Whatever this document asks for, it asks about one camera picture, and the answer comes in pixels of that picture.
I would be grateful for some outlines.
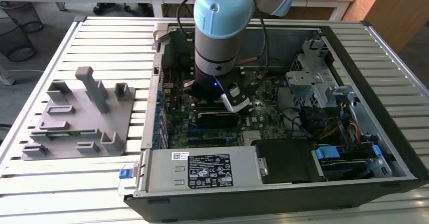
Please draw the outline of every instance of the robotic arm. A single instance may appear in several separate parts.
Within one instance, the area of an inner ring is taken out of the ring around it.
[[[244,28],[256,7],[271,15],[283,16],[291,2],[292,0],[195,0],[195,79],[184,85],[191,95],[205,98],[220,96],[227,110],[233,113],[248,105],[249,99],[239,76],[232,71]]]

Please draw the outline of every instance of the blue release latch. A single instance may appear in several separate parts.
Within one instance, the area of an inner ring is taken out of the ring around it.
[[[380,149],[379,149],[378,145],[372,145],[372,151],[375,153],[375,156],[380,155]]]
[[[320,146],[315,150],[317,159],[339,158],[339,153],[335,146]]]
[[[118,171],[118,179],[132,179],[132,169],[121,169]]]

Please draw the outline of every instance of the aluminum slotted table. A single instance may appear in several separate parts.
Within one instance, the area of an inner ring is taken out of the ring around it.
[[[157,22],[174,23],[174,20],[88,17],[72,23],[0,147],[0,223],[145,223],[117,193],[117,171],[124,164],[138,160],[156,54],[152,50],[152,30]],[[330,25],[429,166],[429,92],[372,28],[359,22],[265,21],[267,25],[281,23]],[[52,80],[64,80],[70,88],[82,88],[81,82],[74,80],[78,66],[93,68],[93,78],[102,80],[105,87],[126,82],[129,87],[136,88],[125,155],[25,162],[19,159],[21,149],[29,140],[30,127],[37,124],[38,114],[46,106],[49,83]],[[339,65],[335,68],[346,83]],[[133,180],[125,179],[121,184],[125,186],[121,194],[130,194]],[[426,223],[429,191],[424,187],[384,196],[359,208],[236,217],[197,223]]]

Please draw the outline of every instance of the white sticker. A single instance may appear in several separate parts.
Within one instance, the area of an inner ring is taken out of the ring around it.
[[[170,160],[187,160],[188,152],[172,152]]]
[[[232,178],[227,177],[227,178],[217,178],[219,182],[225,182],[225,181],[232,181]]]

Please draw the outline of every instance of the black mesh trash can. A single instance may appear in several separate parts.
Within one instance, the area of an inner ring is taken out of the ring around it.
[[[6,15],[19,20],[23,32],[31,33],[42,28],[33,3],[30,2],[0,2],[0,8]]]
[[[29,59],[34,53],[31,42],[14,18],[0,18],[0,53],[11,62]]]

